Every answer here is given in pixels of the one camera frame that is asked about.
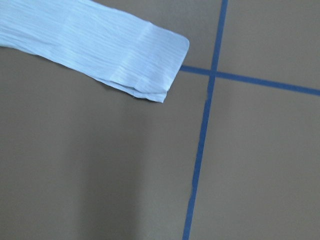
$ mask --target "blue tape line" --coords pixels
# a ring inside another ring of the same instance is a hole
[[[212,64],[211,64],[211,70],[214,72],[214,74],[216,74],[218,69],[220,49],[221,49],[222,37],[224,34],[224,27],[225,27],[225,21],[226,21],[227,7],[228,7],[228,0],[222,0],[218,29],[216,31],[216,37],[215,37]]]
[[[284,90],[289,90],[293,92],[320,96],[320,89],[308,88],[304,86],[286,84],[286,83],[281,83],[276,81],[264,80],[264,79],[259,79],[255,77],[236,75],[236,74],[225,73],[220,71],[218,71],[215,76],[218,78],[229,79],[229,80],[239,81],[243,83],[262,85],[262,86],[267,86],[271,88],[284,89]]]
[[[205,76],[210,76],[212,74],[211,70],[207,70],[204,68],[194,67],[194,66],[186,66],[182,65],[180,71],[189,72],[193,74],[200,74]]]
[[[212,103],[212,98],[214,94],[216,72],[218,68],[221,42],[222,42],[226,14],[227,14],[227,6],[228,6],[228,0],[222,0],[218,28],[217,28],[216,39],[214,44],[211,70],[209,74],[210,78],[209,78],[208,87],[207,87],[207,99],[204,104],[199,143],[198,143],[198,149],[197,149],[196,159],[194,164],[194,172],[193,172],[193,178],[192,178],[192,191],[191,191],[191,196],[189,199],[188,208],[186,212],[182,240],[189,240],[189,237],[190,237],[190,230],[191,230],[192,218],[193,218],[194,209],[195,209],[195,202],[196,202],[201,163],[202,163],[206,135],[207,135],[211,103]]]

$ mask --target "blue painter's tape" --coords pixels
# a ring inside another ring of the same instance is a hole
[[[216,73],[215,76],[217,78],[229,79],[229,80],[239,81],[243,83],[256,84],[256,85],[261,85],[261,86],[266,86],[271,88],[284,89],[284,90],[289,90],[293,92],[320,96],[320,89],[308,88],[304,86],[286,84],[286,83],[281,83],[276,81],[264,80],[264,79],[259,79],[255,77],[242,76],[242,75],[236,75],[236,74],[219,72],[219,71]]]
[[[204,104],[199,143],[198,143],[198,149],[197,149],[196,159],[194,164],[194,172],[193,172],[193,178],[192,178],[192,191],[191,191],[191,197],[189,199],[188,208],[186,212],[182,240],[189,240],[189,237],[190,237],[191,224],[192,224],[192,218],[193,218],[194,209],[195,209],[199,176],[200,176],[202,158],[203,158],[206,135],[207,135],[208,121],[210,116],[210,109],[211,109],[211,103],[212,103],[214,87],[215,87],[215,80],[216,80],[215,75],[218,68],[221,42],[222,42],[226,14],[227,14],[227,7],[228,7],[228,0],[222,0],[218,28],[217,28],[216,39],[214,44],[211,70],[209,74],[210,78],[209,78],[209,83],[207,87],[207,99]]]
[[[212,63],[211,63],[211,70],[214,73],[216,73],[218,69],[218,62],[219,62],[219,56],[220,56],[222,37],[224,34],[227,8],[228,8],[228,0],[222,0],[218,28],[217,28],[216,37],[215,37],[214,52],[213,52]]]
[[[182,65],[180,68],[180,71],[193,73],[193,74],[200,74],[200,75],[205,75],[205,76],[210,76],[212,74],[211,70],[207,70],[207,69],[199,68],[199,67],[194,67],[194,66],[186,66],[186,65]]]

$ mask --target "blue tape cross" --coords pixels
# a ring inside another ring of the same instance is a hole
[[[217,73],[219,56],[220,56],[220,48],[221,48],[221,42],[222,42],[226,14],[227,14],[227,6],[228,6],[228,0],[222,0],[218,28],[217,28],[215,44],[214,44],[211,70],[209,71],[201,68],[182,66],[182,70],[184,71],[210,76],[208,87],[207,87],[207,99],[204,104],[204,111],[202,116],[198,149],[197,149],[196,159],[194,164],[194,172],[193,172],[193,178],[192,178],[192,192],[191,192],[191,197],[189,199],[188,208],[186,212],[182,240],[188,240],[190,237],[191,223],[192,223],[192,218],[193,218],[194,209],[195,209],[195,202],[196,202],[196,196],[197,196],[201,163],[202,163],[202,158],[204,153],[204,146],[206,141],[210,108],[211,108],[211,102],[212,102],[212,97],[214,93],[216,73]]]
[[[277,82],[277,81],[270,81],[266,79],[260,79],[256,77],[250,77],[250,76],[242,76],[242,75],[221,72],[221,71],[217,71],[214,74],[211,70],[194,67],[194,66],[182,65],[180,70],[188,73],[193,73],[193,74],[200,74],[205,76],[214,75],[216,78],[221,78],[221,79],[227,79],[227,80],[232,80],[232,81],[237,81],[237,82],[242,82],[247,84],[256,84],[264,87],[270,87],[270,88],[288,90],[288,91],[297,92],[297,93],[320,96],[320,89],[311,88],[311,87],[293,85],[293,84]]]

